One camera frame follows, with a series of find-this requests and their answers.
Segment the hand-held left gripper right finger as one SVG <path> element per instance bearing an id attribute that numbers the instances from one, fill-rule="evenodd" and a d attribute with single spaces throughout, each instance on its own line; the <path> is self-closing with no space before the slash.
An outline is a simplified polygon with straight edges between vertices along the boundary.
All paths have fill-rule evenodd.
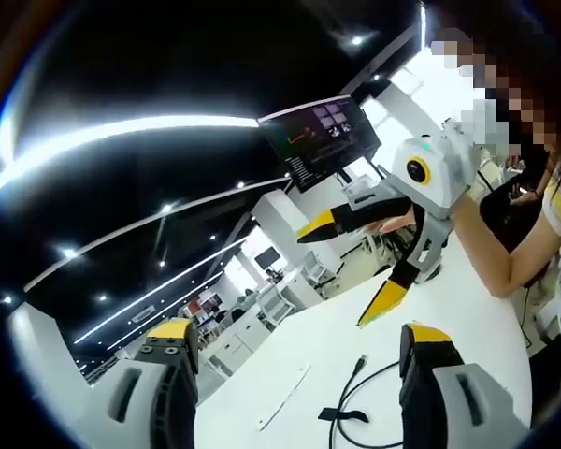
<path id="1" fill-rule="evenodd" d="M 399 376 L 405 448 L 515 448 L 529 433 L 511 394 L 439 329 L 402 326 Z"/>

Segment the person's right hand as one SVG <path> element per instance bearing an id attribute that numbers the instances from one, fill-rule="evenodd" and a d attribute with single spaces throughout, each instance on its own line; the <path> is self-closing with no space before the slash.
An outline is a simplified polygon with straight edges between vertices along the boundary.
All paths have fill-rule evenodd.
<path id="1" fill-rule="evenodd" d="M 377 231 L 383 234 L 394 232 L 406 226 L 415 225 L 416 221 L 413 216 L 403 215 L 382 221 L 377 226 Z"/>

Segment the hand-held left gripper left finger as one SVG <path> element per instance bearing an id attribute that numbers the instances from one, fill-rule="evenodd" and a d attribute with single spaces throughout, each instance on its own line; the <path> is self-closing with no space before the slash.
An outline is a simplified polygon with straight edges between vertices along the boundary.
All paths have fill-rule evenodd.
<path id="1" fill-rule="evenodd" d="M 97 375 L 74 424 L 78 448 L 194 448 L 198 401 L 195 326 L 174 319 L 151 330 L 132 358 Z"/>

